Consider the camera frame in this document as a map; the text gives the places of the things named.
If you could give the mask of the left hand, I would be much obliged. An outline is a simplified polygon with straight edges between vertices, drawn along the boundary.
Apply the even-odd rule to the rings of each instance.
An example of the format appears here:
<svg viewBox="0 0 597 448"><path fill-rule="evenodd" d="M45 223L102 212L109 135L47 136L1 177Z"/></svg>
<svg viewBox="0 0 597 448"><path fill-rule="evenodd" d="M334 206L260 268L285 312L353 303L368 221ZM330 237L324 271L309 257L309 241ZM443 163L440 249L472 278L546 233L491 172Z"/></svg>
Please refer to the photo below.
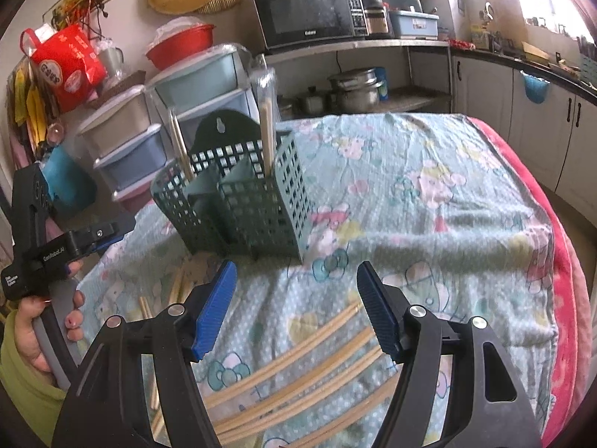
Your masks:
<svg viewBox="0 0 597 448"><path fill-rule="evenodd" d="M83 338L84 294L74 278L80 264L64 268L65 278L51 282L37 273L26 283L24 264L16 260L3 272L3 286L18 300L10 329L25 366L47 383L66 386L78 361L77 342Z"/></svg>

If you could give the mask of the green sleeve left forearm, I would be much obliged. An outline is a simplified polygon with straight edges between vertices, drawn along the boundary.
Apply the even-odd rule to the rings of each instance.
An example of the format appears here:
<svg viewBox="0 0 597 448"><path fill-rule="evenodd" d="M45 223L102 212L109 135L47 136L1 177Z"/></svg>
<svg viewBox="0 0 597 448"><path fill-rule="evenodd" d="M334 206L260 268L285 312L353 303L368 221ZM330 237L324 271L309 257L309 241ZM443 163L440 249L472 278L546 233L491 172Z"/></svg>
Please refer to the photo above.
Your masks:
<svg viewBox="0 0 597 448"><path fill-rule="evenodd" d="M24 422L44 445L50 447L66 393L45 382L25 363L17 350L15 319L16 312L13 311L5 323L1 383Z"/></svg>

